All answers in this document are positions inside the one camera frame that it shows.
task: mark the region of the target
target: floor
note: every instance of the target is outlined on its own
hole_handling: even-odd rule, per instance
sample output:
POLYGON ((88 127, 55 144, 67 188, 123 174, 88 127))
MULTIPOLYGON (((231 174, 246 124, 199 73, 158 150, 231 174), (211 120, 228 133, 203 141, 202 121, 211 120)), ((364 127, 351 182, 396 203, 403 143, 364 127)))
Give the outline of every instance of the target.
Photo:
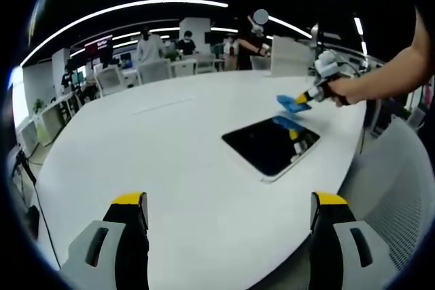
MULTIPOLYGON (((362 153, 362 150, 370 146, 375 139, 376 138, 369 132, 362 132, 355 155, 357 156, 362 153)), ((37 178, 52 145, 53 143, 46 147, 38 145, 32 156, 29 158, 29 166, 37 178)), ((22 174, 22 186, 20 182, 21 180, 17 179, 15 184, 18 189, 21 189, 21 194, 24 190, 24 202, 26 203, 26 206, 29 207, 31 196, 33 195, 33 185, 25 173, 22 174)), ((250 290, 308 289, 310 264, 307 243, 308 242, 302 244, 300 248, 274 272, 270 273, 257 285, 254 285, 250 290)))

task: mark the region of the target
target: black ceiling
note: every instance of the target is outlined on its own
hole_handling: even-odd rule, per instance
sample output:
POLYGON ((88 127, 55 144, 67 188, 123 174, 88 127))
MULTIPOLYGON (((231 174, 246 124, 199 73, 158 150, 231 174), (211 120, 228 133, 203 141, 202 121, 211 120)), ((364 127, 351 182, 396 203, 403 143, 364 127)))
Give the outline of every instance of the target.
MULTIPOLYGON (((22 47, 21 60, 39 43, 65 25, 85 15, 115 5, 140 0, 45 0, 41 1, 31 45, 22 47)), ((228 3, 228 8, 204 5, 164 4, 144 5, 118 10, 87 20, 53 39, 38 51, 28 64, 49 58, 60 48, 119 26, 148 20, 182 19, 186 16, 210 17, 219 27, 235 28, 234 17, 245 10, 266 9, 270 15, 306 31, 316 22, 322 30, 336 33, 338 43, 361 51, 361 40, 353 17, 361 18, 368 53, 383 60, 390 59, 412 39, 414 28, 411 0, 212 0, 228 3)), ((154 27, 177 26, 174 23, 155 23, 154 27)), ((119 31, 128 33, 130 29, 119 31)), ((298 36, 297 33, 275 23, 266 25, 267 34, 298 36)))

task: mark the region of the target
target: white shirt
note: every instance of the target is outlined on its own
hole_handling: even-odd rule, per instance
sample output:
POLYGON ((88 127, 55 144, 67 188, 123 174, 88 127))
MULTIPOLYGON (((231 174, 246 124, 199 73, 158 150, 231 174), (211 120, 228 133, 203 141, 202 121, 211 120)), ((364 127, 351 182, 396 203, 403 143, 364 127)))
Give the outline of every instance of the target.
POLYGON ((158 60, 160 59, 159 50, 163 49, 163 42, 156 34, 151 34, 148 40, 140 39, 137 43, 137 62, 141 64, 149 60, 158 60))
POLYGON ((237 54, 239 53, 239 44, 237 43, 237 41, 234 41, 232 44, 229 42, 225 43, 224 54, 230 54, 231 46, 234 48, 234 55, 237 56, 237 54))

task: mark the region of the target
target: white wall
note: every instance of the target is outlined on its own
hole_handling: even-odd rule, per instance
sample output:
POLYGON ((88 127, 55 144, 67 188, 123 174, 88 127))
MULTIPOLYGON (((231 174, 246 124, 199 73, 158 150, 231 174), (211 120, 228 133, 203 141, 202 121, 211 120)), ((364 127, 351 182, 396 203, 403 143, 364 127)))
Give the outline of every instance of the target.
POLYGON ((62 76, 65 74, 65 65, 68 63, 69 49, 60 49, 52 56, 52 74, 57 96, 62 94, 62 76))
POLYGON ((186 17, 179 23, 179 38, 183 39, 184 32, 192 32, 192 40, 196 51, 209 54, 210 45, 205 43, 205 32, 210 32, 210 19, 199 17, 186 17))
POLYGON ((33 115, 33 105, 40 98, 46 105, 56 96, 54 87, 52 63, 45 62, 22 69, 24 92, 26 94, 29 115, 33 115))

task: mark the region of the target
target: tablet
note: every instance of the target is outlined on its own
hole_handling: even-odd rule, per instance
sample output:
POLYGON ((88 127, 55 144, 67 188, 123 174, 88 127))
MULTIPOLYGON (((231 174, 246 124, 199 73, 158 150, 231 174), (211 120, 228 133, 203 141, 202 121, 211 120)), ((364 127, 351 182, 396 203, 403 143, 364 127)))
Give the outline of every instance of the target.
POLYGON ((305 128, 298 139, 303 152, 297 154, 289 130, 274 123, 273 117, 222 136, 229 146, 267 177, 277 176, 289 168, 319 138, 318 134, 305 128))

